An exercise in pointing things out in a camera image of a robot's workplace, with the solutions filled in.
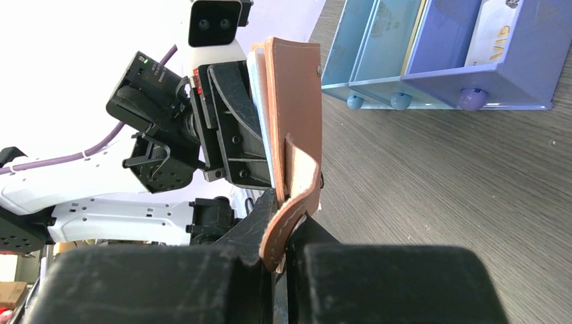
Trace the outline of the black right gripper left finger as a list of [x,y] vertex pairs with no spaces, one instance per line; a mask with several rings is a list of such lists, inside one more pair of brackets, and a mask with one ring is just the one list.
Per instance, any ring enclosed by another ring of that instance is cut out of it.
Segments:
[[212,244],[85,247],[61,255],[25,323],[272,323],[274,279],[258,251],[277,210],[268,189]]

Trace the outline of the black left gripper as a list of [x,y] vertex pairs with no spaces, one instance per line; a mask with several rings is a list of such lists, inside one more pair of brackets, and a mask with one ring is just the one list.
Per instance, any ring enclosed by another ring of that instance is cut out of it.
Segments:
[[190,118],[207,181],[240,188],[271,187],[258,111],[250,97],[245,61],[212,63],[193,71]]

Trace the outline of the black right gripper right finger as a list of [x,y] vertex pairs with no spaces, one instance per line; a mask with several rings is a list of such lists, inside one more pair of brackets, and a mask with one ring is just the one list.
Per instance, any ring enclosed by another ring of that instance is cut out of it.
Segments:
[[313,219],[287,245],[291,323],[506,323],[486,267],[460,246],[342,244]]

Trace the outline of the orange leather card holder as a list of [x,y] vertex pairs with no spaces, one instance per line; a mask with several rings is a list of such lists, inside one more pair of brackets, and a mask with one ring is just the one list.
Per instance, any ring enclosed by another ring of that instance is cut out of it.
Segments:
[[320,206],[321,56],[318,43],[277,37],[266,39],[263,49],[278,210],[262,236],[259,256],[275,271],[300,218]]

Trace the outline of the white silver credit card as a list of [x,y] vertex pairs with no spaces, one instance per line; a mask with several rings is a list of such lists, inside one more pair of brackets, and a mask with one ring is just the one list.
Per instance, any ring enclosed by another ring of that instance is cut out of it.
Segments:
[[498,63],[507,48],[520,0],[482,1],[465,66]]

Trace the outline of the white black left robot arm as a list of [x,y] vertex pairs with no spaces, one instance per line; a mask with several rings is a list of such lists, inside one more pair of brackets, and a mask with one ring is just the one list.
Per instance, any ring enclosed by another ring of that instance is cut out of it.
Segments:
[[211,244],[242,225],[228,198],[128,202],[109,194],[157,194],[209,182],[270,187],[261,125],[244,54],[204,54],[189,76],[137,52],[112,91],[107,112],[134,129],[62,159],[1,151],[1,251],[28,254],[82,240]]

